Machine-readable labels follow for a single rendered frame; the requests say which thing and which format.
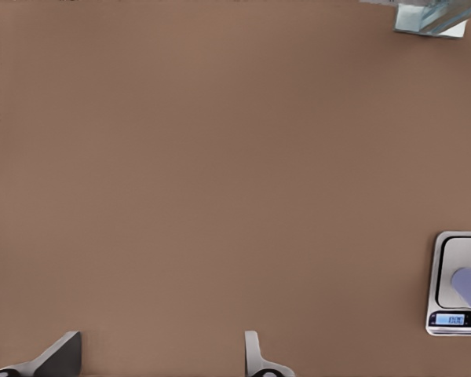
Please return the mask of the silver digital kitchen scale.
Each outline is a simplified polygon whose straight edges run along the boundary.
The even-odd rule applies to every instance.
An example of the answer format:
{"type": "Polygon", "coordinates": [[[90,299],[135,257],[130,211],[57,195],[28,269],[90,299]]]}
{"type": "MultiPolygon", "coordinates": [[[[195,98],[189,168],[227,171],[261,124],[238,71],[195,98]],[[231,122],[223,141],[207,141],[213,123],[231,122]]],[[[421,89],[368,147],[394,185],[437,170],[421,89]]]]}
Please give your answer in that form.
{"type": "Polygon", "coordinates": [[[451,286],[453,274],[471,268],[471,231],[440,233],[433,249],[426,331],[433,336],[471,336],[471,307],[451,286]]]}

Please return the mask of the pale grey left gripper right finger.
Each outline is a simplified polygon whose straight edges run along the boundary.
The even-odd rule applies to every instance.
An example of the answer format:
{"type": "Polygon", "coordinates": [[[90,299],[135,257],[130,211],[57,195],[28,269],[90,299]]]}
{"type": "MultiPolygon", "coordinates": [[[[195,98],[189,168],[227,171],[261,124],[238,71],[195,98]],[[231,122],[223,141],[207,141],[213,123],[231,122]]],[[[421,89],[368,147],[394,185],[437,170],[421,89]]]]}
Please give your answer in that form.
{"type": "Polygon", "coordinates": [[[245,331],[244,340],[245,377],[295,377],[291,368],[263,358],[256,331],[245,331]]]}

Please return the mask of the silver frame post foot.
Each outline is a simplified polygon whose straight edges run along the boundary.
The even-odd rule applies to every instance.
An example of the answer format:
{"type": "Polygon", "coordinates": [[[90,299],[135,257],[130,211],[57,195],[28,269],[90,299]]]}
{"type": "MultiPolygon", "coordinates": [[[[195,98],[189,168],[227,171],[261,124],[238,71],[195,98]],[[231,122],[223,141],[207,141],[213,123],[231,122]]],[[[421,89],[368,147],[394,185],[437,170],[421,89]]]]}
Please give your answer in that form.
{"type": "Polygon", "coordinates": [[[397,0],[393,30],[435,38],[463,38],[471,0],[397,0]]]}

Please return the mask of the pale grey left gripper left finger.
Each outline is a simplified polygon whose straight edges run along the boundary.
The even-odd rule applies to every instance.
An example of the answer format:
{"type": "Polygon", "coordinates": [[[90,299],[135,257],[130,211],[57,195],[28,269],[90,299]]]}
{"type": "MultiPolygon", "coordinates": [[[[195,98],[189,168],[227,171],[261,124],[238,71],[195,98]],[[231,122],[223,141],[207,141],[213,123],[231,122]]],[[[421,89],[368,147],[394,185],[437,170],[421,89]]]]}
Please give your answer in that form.
{"type": "Polygon", "coordinates": [[[82,370],[82,333],[68,331],[31,361],[0,369],[0,377],[79,377],[82,370]]]}

